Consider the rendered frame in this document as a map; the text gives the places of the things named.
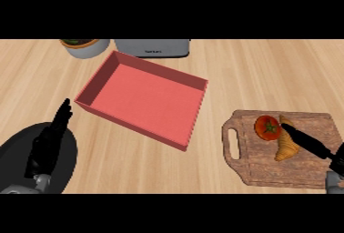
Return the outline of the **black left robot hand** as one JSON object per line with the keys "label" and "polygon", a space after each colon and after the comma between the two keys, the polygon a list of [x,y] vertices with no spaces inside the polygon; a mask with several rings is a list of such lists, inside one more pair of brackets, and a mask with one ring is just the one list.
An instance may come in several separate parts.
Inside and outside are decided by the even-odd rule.
{"label": "black left robot hand", "polygon": [[38,175],[50,175],[53,172],[70,116],[70,105],[69,99],[66,98],[59,106],[50,125],[42,128],[32,141],[32,149],[23,171],[25,178],[34,178]]}

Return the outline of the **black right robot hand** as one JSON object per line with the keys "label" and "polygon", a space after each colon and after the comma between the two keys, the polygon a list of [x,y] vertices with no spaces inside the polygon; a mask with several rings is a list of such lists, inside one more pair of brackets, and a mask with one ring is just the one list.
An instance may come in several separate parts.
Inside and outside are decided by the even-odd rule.
{"label": "black right robot hand", "polygon": [[287,132],[292,142],[304,150],[307,150],[318,158],[329,158],[332,160],[329,168],[344,177],[344,142],[341,143],[336,152],[332,153],[323,143],[314,137],[307,135],[284,123],[282,123],[280,126]]}

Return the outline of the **red tomato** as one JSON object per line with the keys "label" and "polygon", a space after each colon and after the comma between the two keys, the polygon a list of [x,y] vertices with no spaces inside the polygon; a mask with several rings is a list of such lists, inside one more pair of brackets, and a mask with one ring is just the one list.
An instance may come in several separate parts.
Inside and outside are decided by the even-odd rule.
{"label": "red tomato", "polygon": [[256,136],[265,140],[277,140],[280,135],[280,125],[271,116],[259,116],[255,120],[253,130]]}

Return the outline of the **brown wooden cutting board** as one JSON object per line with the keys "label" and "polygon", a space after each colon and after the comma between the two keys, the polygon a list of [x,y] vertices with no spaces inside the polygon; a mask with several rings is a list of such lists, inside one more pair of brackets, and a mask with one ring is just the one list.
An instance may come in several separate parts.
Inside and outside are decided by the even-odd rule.
{"label": "brown wooden cutting board", "polygon": [[262,140],[253,130],[259,116],[286,117],[293,127],[336,153],[342,139],[327,113],[234,110],[221,128],[227,165],[249,186],[324,189],[330,159],[320,159],[299,148],[292,158],[274,161],[277,142]]}

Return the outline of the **red cardboard box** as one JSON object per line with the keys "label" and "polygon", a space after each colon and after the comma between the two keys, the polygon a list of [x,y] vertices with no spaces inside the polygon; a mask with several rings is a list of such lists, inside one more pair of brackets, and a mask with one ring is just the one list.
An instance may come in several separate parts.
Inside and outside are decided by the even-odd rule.
{"label": "red cardboard box", "polygon": [[96,116],[187,149],[208,81],[113,51],[75,97]]}

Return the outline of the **golden croissant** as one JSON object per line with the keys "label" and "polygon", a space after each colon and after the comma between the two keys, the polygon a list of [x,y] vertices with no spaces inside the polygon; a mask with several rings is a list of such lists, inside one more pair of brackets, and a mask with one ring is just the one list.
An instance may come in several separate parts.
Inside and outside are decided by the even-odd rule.
{"label": "golden croissant", "polygon": [[277,143],[277,151],[276,151],[274,160],[282,161],[292,158],[298,154],[299,146],[292,142],[292,137],[284,129],[280,129],[276,143]]}

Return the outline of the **dark grey round plate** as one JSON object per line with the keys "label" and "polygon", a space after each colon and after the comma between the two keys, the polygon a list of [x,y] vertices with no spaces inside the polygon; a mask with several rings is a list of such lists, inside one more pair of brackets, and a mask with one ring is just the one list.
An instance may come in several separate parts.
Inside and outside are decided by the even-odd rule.
{"label": "dark grey round plate", "polygon": [[[38,136],[48,122],[34,124],[22,129],[0,146],[0,191],[11,184],[31,185],[34,179],[23,177],[26,160],[32,148],[34,138]],[[72,132],[66,130],[62,138],[59,157],[51,173],[48,194],[60,194],[67,186],[76,165],[78,148]]]}

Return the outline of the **white plant pot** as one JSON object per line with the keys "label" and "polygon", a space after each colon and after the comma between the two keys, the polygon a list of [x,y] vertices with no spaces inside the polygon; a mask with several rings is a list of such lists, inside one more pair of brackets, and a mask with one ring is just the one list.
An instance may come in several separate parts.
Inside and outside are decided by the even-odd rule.
{"label": "white plant pot", "polygon": [[106,50],[110,40],[93,39],[81,45],[69,45],[65,41],[60,41],[60,44],[75,58],[87,59],[97,56]]}

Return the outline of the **grey toaster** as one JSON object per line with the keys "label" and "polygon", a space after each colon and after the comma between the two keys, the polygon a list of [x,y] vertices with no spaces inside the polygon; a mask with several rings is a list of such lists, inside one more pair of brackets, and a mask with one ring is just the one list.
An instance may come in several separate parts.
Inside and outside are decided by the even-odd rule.
{"label": "grey toaster", "polygon": [[189,39],[115,39],[116,50],[138,58],[175,58],[189,54]]}

